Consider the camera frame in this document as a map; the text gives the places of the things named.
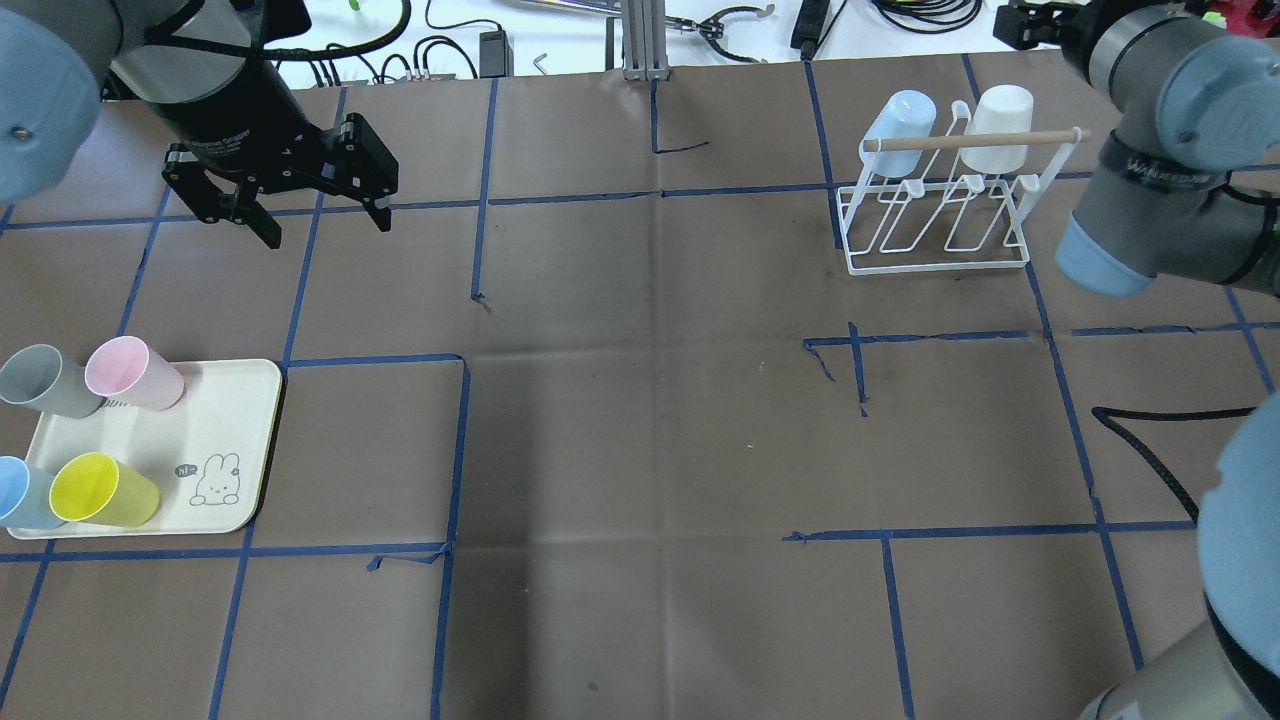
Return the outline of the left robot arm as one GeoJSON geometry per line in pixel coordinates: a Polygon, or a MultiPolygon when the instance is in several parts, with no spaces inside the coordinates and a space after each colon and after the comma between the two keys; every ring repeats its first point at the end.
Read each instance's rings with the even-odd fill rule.
{"type": "Polygon", "coordinates": [[[197,220],[247,227],[278,249],[282,228],[260,197],[315,190],[357,202],[387,232],[392,151],[357,113],[312,124],[276,68],[384,47],[411,13],[402,3],[383,36],[312,50],[282,46],[311,29],[302,1],[5,1],[3,201],[63,182],[118,79],[174,133],[161,177],[197,220]]]}

